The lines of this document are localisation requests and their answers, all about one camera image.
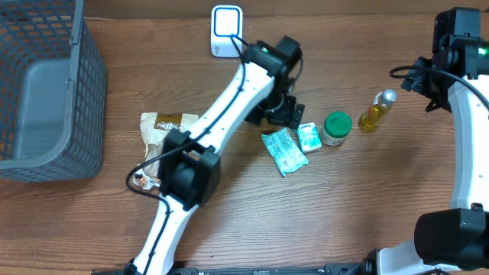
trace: green lid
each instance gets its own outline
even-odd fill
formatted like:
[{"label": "green lid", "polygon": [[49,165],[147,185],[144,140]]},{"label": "green lid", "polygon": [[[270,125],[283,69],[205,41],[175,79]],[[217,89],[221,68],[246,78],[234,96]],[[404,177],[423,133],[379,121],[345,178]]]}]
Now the green lid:
[{"label": "green lid", "polygon": [[333,112],[324,121],[324,131],[332,138],[344,138],[351,130],[351,119],[344,112]]}]

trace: yellow liquid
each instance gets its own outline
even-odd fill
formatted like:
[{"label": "yellow liquid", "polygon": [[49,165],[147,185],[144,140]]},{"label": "yellow liquid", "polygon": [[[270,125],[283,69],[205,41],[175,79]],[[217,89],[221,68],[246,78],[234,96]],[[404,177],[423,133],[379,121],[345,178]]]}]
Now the yellow liquid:
[{"label": "yellow liquid", "polygon": [[380,103],[370,105],[358,119],[358,127],[363,131],[374,131],[380,119],[392,109],[392,106],[393,104],[382,105]]}]

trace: white power adapter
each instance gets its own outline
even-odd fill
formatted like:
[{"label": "white power adapter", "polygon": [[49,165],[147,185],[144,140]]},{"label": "white power adapter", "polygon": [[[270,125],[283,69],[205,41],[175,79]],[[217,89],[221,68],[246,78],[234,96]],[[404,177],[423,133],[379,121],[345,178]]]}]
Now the white power adapter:
[{"label": "white power adapter", "polygon": [[240,52],[243,43],[236,38],[243,38],[243,11],[236,5],[217,5],[212,9],[211,51],[215,57],[239,57],[231,39],[235,40]]}]

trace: plastic jar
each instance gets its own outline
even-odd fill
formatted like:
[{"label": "plastic jar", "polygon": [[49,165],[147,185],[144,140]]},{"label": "plastic jar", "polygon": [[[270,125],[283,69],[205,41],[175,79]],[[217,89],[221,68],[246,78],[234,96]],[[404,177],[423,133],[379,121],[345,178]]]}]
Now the plastic jar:
[{"label": "plastic jar", "polygon": [[351,130],[351,119],[344,112],[333,112],[324,121],[321,133],[322,142],[329,146],[340,145]]}]

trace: bottle cap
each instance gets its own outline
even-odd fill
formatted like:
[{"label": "bottle cap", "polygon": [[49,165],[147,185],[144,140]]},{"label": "bottle cap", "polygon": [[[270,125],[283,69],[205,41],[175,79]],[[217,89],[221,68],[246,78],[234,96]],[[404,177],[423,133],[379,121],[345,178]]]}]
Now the bottle cap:
[{"label": "bottle cap", "polygon": [[382,92],[382,97],[384,98],[385,102],[395,102],[397,99],[397,93],[396,91],[392,89],[387,89],[384,92]]},{"label": "bottle cap", "polygon": [[351,119],[344,112],[333,112],[324,121],[324,131],[332,138],[344,138],[351,130]]}]

